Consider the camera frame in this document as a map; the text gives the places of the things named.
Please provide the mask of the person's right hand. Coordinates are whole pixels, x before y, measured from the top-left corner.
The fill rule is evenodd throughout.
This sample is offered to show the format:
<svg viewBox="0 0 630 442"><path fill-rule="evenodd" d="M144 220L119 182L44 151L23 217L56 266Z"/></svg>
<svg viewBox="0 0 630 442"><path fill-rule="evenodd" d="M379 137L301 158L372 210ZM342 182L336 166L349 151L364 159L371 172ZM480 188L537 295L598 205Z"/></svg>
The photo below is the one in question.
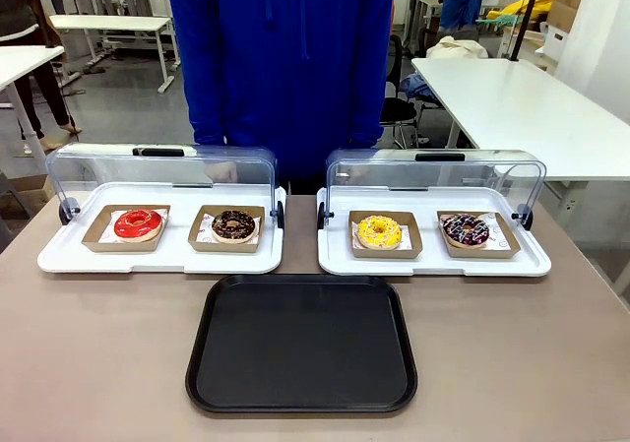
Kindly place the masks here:
<svg viewBox="0 0 630 442"><path fill-rule="evenodd" d="M213 183L236 183L238 181L237 166L232 161L205 163L204 171Z"/></svg>

